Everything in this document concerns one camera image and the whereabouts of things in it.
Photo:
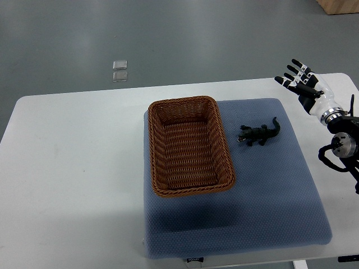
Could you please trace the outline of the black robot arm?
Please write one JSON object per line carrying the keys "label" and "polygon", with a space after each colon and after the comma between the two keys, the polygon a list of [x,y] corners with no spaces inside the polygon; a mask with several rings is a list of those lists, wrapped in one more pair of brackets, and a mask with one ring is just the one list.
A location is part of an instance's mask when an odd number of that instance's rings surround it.
{"label": "black robot arm", "polygon": [[[330,144],[319,149],[318,158],[329,168],[341,173],[349,172],[358,180],[358,117],[353,113],[354,100],[352,95],[348,112],[328,117],[327,129],[334,136]],[[325,156],[328,150],[339,158],[344,167],[337,166]]]}

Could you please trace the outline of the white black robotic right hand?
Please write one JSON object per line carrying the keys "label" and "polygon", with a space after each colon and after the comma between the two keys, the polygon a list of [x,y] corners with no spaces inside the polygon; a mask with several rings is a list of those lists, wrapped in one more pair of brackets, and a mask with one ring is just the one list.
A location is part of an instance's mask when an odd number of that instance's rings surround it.
{"label": "white black robotic right hand", "polygon": [[345,115],[344,109],[334,100],[334,93],[328,83],[310,67],[296,59],[287,66],[292,74],[276,76],[277,83],[298,95],[298,101],[309,115],[316,116],[321,124]]}

